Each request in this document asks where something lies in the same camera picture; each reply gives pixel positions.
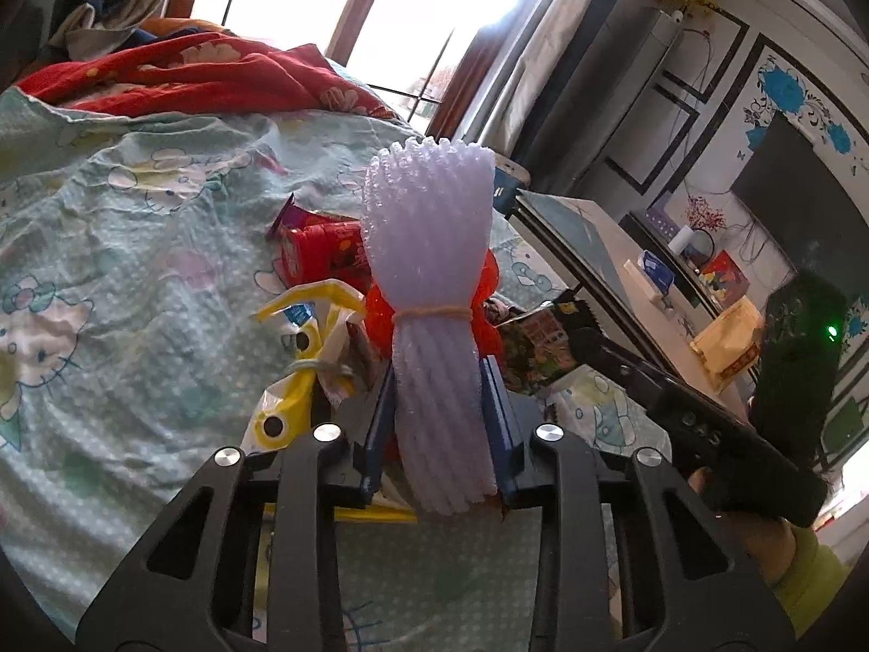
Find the right hand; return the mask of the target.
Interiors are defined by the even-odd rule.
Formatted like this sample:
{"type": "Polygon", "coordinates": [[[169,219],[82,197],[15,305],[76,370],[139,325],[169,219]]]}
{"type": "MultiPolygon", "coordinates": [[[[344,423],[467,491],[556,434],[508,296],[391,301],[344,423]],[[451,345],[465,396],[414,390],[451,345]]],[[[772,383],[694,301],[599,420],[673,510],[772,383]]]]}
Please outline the right hand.
{"type": "Polygon", "coordinates": [[[739,538],[769,586],[778,584],[785,577],[797,554],[797,542],[790,524],[783,519],[736,512],[718,512],[716,518],[739,538]]]}

